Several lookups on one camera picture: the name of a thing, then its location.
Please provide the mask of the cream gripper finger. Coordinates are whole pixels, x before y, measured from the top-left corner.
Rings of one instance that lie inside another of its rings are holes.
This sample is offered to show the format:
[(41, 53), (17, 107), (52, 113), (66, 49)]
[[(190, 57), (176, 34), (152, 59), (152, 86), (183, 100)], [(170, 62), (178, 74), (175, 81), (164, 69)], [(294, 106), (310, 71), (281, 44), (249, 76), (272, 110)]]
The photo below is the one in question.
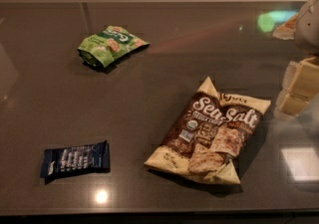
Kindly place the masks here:
[(281, 120), (290, 120), (299, 116), (308, 106), (309, 101), (281, 91), (277, 97), (274, 116)]
[(319, 58), (290, 62), (286, 68), (283, 88), (291, 95), (313, 99), (319, 93)]

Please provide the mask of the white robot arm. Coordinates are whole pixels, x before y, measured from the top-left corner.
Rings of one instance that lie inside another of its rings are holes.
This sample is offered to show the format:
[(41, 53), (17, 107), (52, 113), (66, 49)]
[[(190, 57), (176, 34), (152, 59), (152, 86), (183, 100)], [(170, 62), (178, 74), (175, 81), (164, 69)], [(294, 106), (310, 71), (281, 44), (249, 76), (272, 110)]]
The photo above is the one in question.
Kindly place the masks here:
[(294, 40), (308, 58), (290, 61), (282, 81), (274, 115), (288, 120), (300, 115), (319, 94), (319, 0), (307, 0), (299, 12), (273, 32), (280, 40)]

